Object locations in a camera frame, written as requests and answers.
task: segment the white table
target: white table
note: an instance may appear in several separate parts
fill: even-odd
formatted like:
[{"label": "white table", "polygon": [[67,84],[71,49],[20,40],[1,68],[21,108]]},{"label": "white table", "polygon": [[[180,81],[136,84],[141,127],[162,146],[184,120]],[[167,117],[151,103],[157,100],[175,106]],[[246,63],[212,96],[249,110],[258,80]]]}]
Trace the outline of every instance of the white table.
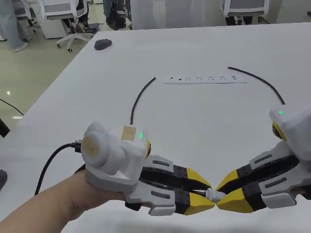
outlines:
[{"label": "white table", "polygon": [[[51,153],[82,138],[93,120],[129,123],[139,91],[153,77],[134,122],[148,127],[153,154],[195,169],[215,188],[228,172],[275,146],[268,113],[279,100],[248,76],[246,84],[164,85],[163,79],[221,74],[234,66],[271,82],[288,104],[308,103],[310,36],[308,23],[97,33],[0,142],[0,167],[9,175],[0,191],[0,219],[33,195]],[[113,45],[95,51],[102,38]],[[82,163],[73,150],[61,152],[42,190]],[[150,217],[147,208],[136,213],[111,201],[64,232],[309,233],[310,209],[311,202],[298,197],[295,207],[248,215],[214,208],[193,216]]]}]

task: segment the electrical outlet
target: electrical outlet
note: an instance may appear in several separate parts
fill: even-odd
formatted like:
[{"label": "electrical outlet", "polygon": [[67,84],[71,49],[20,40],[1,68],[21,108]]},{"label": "electrical outlet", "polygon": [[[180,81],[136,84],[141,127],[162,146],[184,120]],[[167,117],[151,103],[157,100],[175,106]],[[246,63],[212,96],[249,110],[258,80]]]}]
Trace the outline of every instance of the electrical outlet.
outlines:
[{"label": "electrical outlet", "polygon": [[219,75],[219,76],[170,76],[164,80],[164,84],[201,84],[201,83],[246,83],[241,76]]}]

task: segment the black cable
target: black cable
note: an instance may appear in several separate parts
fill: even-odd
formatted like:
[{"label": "black cable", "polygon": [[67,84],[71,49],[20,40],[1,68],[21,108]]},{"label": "black cable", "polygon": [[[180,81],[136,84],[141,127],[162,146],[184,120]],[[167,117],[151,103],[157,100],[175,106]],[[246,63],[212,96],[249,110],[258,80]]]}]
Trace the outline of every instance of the black cable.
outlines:
[{"label": "black cable", "polygon": [[16,111],[18,111],[21,115],[24,115],[18,108],[14,107],[13,105],[9,104],[8,102],[4,101],[3,99],[0,99],[0,101],[2,101],[3,103],[6,103],[7,105],[11,106]]},{"label": "black cable", "polygon": [[74,148],[77,144],[76,143],[69,143],[69,144],[65,144],[62,145],[60,148],[58,148],[56,151],[54,151],[54,153],[49,157],[48,161],[46,162],[46,164],[44,165],[42,171],[41,171],[41,175],[37,184],[37,188],[35,189],[35,195],[37,195],[40,191],[41,185],[42,185],[42,181],[45,175],[45,172],[47,171],[50,163],[52,162],[53,158],[63,149],[68,148],[68,147],[72,147]]},{"label": "black cable", "polygon": [[237,69],[237,68],[234,68],[234,67],[228,67],[228,69],[231,69],[231,70],[235,70],[235,71],[238,71],[238,72],[241,72],[241,73],[244,73],[244,74],[247,74],[249,76],[252,76],[254,77],[255,79],[258,79],[260,81],[262,81],[263,83],[267,84],[273,91],[274,93],[277,95],[278,99],[281,101],[281,103],[284,105],[285,104],[285,101],[283,100],[282,96],[279,94],[279,92],[276,90],[276,88],[274,86],[272,86],[270,83],[268,83],[267,81],[265,81],[264,79],[258,77],[257,75],[255,74],[252,74],[252,73],[249,73],[247,71],[244,71],[244,70],[241,70],[241,69]]},{"label": "black cable", "polygon": [[137,98],[136,98],[136,100],[135,100],[135,103],[134,103],[134,105],[133,105],[133,108],[132,108],[130,125],[133,124],[134,111],[135,111],[136,105],[137,105],[137,103],[138,103],[138,100],[139,100],[141,94],[146,90],[146,88],[147,88],[154,80],[156,80],[155,77],[154,77],[153,79],[151,79],[151,80],[144,86],[144,88],[140,91],[140,93],[138,94],[138,96],[137,96]]}]

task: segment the small white object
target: small white object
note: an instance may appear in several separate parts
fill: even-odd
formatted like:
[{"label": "small white object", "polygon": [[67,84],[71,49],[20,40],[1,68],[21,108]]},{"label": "small white object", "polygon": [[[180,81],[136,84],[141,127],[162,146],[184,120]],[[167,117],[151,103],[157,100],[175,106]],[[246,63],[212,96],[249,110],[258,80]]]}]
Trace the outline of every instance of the small white object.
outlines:
[{"label": "small white object", "polygon": [[271,196],[261,196],[263,202],[270,209],[294,206],[296,200],[288,193],[279,193]]},{"label": "small white object", "polygon": [[208,188],[206,190],[206,196],[207,199],[211,200],[214,203],[219,202],[222,198],[225,197],[225,193],[223,192],[218,192],[215,190],[212,190],[211,188]]},{"label": "small white object", "polygon": [[197,76],[170,76],[164,84],[201,84],[201,83],[246,83],[241,76],[236,75],[197,75]]}]

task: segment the office chair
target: office chair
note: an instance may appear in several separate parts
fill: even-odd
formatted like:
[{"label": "office chair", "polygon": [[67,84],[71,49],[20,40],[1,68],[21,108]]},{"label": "office chair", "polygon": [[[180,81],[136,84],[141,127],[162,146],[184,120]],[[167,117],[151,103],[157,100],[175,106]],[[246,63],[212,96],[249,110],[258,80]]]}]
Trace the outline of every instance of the office chair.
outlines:
[{"label": "office chair", "polygon": [[[77,10],[77,0],[39,0],[41,6],[41,13],[44,19],[72,19],[79,18],[87,13],[87,2],[83,0],[84,8]],[[57,47],[60,48],[60,43],[68,41],[67,50],[72,52],[71,45],[75,39],[88,42],[90,39],[85,38],[87,33],[72,33],[56,42]]]},{"label": "office chair", "polygon": [[222,0],[224,17],[238,17],[238,25],[242,24],[242,17],[266,15],[269,6],[270,0]]},{"label": "office chair", "polygon": [[13,0],[14,12],[18,20],[27,20],[29,29],[36,33],[40,26],[34,26],[32,20],[35,19],[35,13],[31,5],[25,0]]}]

